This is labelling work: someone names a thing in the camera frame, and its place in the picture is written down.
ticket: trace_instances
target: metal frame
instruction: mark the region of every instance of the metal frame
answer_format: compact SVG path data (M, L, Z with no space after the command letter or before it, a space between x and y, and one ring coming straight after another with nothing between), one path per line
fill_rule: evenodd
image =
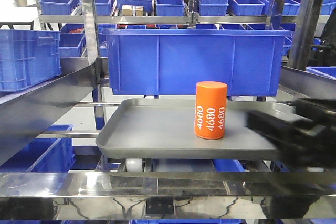
M104 103L101 89L105 85L106 61L101 59L97 47L97 23L152 23L188 24L195 23L259 23L267 22L271 29L279 25L280 10L284 0L274 0L266 16L200 17L197 0L189 0L187 17L117 17L96 16L94 0L82 0L82 16L41 15L39 0L36 0L41 28L44 23L84 23L87 36L87 59L62 59L65 76L31 88L23 93L0 97L0 164L8 160L35 137L96 137L99 131L46 132L45 130L73 106L93 106L96 127L104 122L104 106L118 106L118 103ZM313 27L317 22L326 22L328 16L308 15L312 0L304 0L305 8L299 17L286 16L283 22L298 21L309 17ZM311 32L302 30L295 34L295 41L305 45ZM293 59L302 64L298 55ZM313 74L283 68L281 82L293 96L317 96L334 98L335 81ZM93 91L92 103L81 103L83 97ZM146 171L150 161L145 162ZM150 218L335 218L333 211L327 215L321 211L325 206L333 209L336 190L329 185L336 181L335 173L270 173L265 165L248 162L251 173L123 173L125 160L121 161L118 173L39 173L0 174L0 212L2 219L22 219L15 215L15 209L25 209L25 219L150 219ZM100 158L96 169L108 171L108 160ZM172 214L148 214L146 202L153 197L169 198L173 205ZM241 211L243 204L246 211ZM29 211L31 205L36 211Z

